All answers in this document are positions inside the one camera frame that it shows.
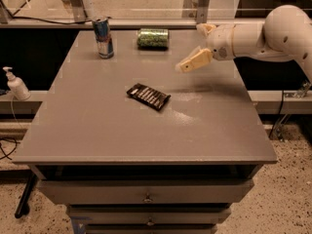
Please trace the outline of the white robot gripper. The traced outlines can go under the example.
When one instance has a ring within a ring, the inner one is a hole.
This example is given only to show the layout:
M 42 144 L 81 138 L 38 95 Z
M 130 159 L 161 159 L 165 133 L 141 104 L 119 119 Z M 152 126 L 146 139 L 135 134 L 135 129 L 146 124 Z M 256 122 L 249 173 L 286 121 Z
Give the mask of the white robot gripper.
M 209 23 L 199 23 L 196 25 L 197 31 L 204 37 L 207 37 L 207 47 L 202 49 L 196 47 L 186 58 L 180 61 L 176 66 L 177 72 L 189 72 L 204 65 L 209 64 L 213 57 L 217 60 L 234 59 L 233 54 L 233 24 L 223 24 L 215 26 Z

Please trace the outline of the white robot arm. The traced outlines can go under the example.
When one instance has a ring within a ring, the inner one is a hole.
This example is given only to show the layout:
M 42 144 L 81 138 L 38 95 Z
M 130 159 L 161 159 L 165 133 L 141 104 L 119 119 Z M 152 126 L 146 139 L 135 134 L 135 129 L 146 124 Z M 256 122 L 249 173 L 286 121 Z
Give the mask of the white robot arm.
M 196 47 L 175 66 L 176 71 L 189 72 L 213 59 L 294 60 L 312 82 L 312 24 L 296 6 L 277 7 L 261 23 L 200 23 L 196 29 L 204 36 L 206 48 Z

